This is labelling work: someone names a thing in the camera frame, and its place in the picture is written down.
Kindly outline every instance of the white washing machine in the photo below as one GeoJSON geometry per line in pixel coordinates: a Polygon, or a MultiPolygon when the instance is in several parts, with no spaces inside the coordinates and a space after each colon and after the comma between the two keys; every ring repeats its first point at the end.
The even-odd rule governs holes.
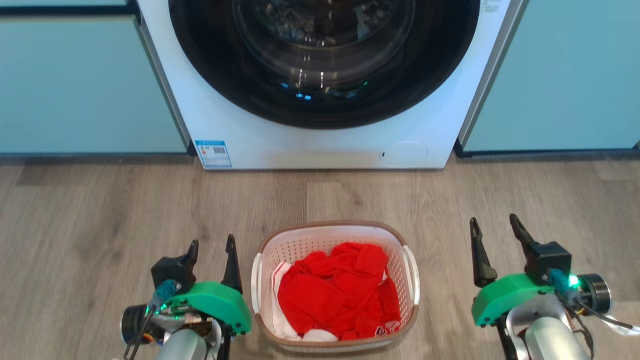
{"type": "Polygon", "coordinates": [[[207,170],[443,168],[509,2],[138,0],[207,170]]]}

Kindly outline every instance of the white cable tag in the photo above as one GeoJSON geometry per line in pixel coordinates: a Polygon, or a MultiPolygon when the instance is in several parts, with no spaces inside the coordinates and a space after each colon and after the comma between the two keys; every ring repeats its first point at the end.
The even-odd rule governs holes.
{"type": "MultiPolygon", "coordinates": [[[[615,317],[613,317],[611,315],[605,315],[605,316],[610,318],[611,320],[618,321],[618,319],[616,319],[615,317]]],[[[626,327],[614,325],[614,324],[606,322],[604,320],[602,320],[602,322],[607,324],[611,328],[611,330],[617,332],[618,334],[620,334],[622,336],[640,336],[640,327],[634,326],[633,329],[627,329],[626,327]]]]}

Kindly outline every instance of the cabinet door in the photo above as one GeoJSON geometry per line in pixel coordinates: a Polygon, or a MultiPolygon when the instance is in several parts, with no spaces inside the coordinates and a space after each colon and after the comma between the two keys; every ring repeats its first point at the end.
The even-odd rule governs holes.
{"type": "Polygon", "coordinates": [[[638,1],[529,1],[464,150],[633,148],[638,13],[638,1]]]}
{"type": "Polygon", "coordinates": [[[133,16],[0,17],[0,153],[186,151],[133,16]]]}
{"type": "Polygon", "coordinates": [[[0,0],[0,6],[104,6],[126,4],[127,0],[0,0]]]}

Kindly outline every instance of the washing machine door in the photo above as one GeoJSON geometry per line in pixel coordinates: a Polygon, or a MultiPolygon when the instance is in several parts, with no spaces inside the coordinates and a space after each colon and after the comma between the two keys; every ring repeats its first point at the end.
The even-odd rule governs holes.
{"type": "Polygon", "coordinates": [[[479,15],[479,0],[169,4],[186,56],[216,91],[315,129],[370,124],[423,100],[462,60],[479,15]]]}

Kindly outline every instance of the laundry basket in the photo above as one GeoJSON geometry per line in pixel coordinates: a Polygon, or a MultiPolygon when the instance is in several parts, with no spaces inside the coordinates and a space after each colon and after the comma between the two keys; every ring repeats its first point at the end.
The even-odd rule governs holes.
{"type": "Polygon", "coordinates": [[[420,277],[413,253],[402,236],[377,222],[322,222],[281,229],[260,246],[251,270],[251,300],[260,332],[280,347],[294,352],[351,352],[382,347],[402,338],[415,322],[420,301],[420,277]],[[389,257],[388,276],[395,282],[401,324],[397,332],[375,338],[348,341],[291,341],[273,332],[271,274],[281,261],[294,263],[313,251],[327,254],[341,243],[379,245],[389,257]]]}

